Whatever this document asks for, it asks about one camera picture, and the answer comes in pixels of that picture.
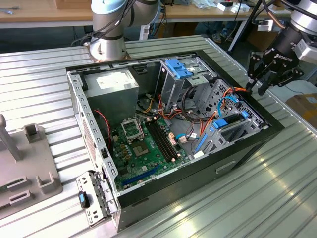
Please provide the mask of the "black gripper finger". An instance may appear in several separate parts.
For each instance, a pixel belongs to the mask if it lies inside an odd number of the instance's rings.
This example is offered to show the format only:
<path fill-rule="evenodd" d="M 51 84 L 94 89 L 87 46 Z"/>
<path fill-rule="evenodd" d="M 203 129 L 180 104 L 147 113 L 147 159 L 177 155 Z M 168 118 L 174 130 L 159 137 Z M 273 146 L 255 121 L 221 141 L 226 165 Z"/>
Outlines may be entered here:
<path fill-rule="evenodd" d="M 264 79 L 270 70 L 273 69 L 275 60 L 271 53 L 264 52 L 250 52 L 248 58 L 247 75 L 249 81 L 246 84 L 246 90 L 252 92 L 252 88 L 258 81 Z"/>
<path fill-rule="evenodd" d="M 298 67 L 287 70 L 286 72 L 282 72 L 282 70 L 285 68 L 286 67 L 283 66 L 277 72 L 270 71 L 265 75 L 265 77 L 262 79 L 261 87 L 258 88 L 259 96 L 262 96 L 269 87 L 285 86 L 292 81 L 299 80 L 304 75 L 304 72 Z"/>

